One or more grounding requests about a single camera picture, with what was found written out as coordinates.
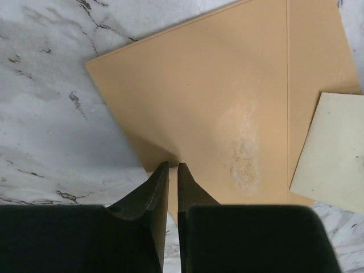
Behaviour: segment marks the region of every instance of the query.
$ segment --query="envelope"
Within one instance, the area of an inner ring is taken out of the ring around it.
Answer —
[[[360,91],[335,0],[238,2],[86,67],[146,171],[185,162],[222,204],[312,205],[289,186],[319,94]]]
[[[364,96],[323,93],[291,191],[364,213]]]

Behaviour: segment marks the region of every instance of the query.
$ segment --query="marble table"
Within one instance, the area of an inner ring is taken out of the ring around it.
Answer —
[[[0,1],[0,203],[107,205],[145,181],[84,64],[229,2]],[[364,84],[364,3],[339,6]],[[314,210],[343,272],[364,272],[364,216],[319,203]],[[164,272],[179,272],[170,218],[166,236]]]

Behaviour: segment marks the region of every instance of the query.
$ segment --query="cardboard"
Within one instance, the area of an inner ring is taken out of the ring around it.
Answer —
[[[239,2],[86,67],[148,172],[186,162],[220,203],[312,205],[289,185],[319,92],[359,92],[336,2],[319,2]]]
[[[364,96],[323,93],[291,191],[364,213]]]

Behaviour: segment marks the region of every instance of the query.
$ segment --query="white marble countertop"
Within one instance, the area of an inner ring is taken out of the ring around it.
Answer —
[[[141,184],[146,174],[84,64],[229,2],[0,1],[0,203],[111,204]],[[363,86],[364,2],[340,2]],[[364,272],[364,216],[314,210],[343,272]],[[170,218],[164,264],[180,271]]]

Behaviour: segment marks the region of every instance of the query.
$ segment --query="beige paper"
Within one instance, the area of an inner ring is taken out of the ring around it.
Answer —
[[[292,2],[243,1],[87,63],[147,171],[186,162],[223,204],[312,204],[288,189],[318,93],[359,87],[335,1]],[[169,193],[176,216],[173,174]]]
[[[321,95],[291,191],[364,213],[364,96]]]

